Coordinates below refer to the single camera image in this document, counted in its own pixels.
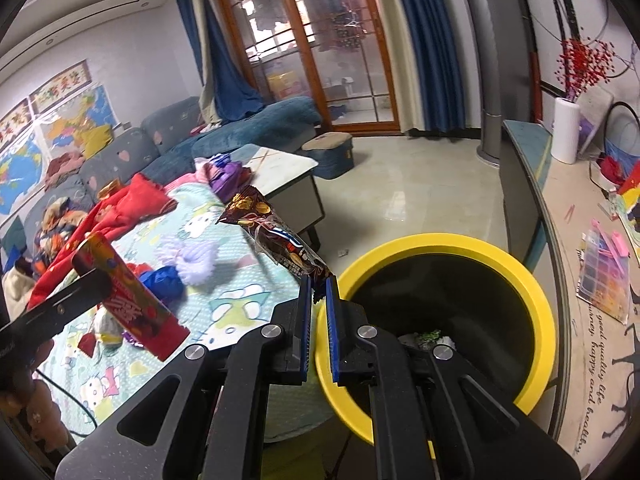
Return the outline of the person left hand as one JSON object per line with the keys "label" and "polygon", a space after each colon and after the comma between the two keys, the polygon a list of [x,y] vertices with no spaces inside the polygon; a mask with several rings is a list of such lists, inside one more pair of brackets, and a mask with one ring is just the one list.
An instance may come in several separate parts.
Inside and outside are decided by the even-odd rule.
{"label": "person left hand", "polygon": [[42,364],[54,347],[52,339],[44,342],[36,351],[34,362],[19,370],[12,385],[1,390],[1,411],[9,417],[26,412],[30,436],[34,441],[44,441],[44,450],[51,452],[62,448],[68,442],[68,430],[61,420],[61,410],[52,400],[46,383],[34,377],[35,370]]}

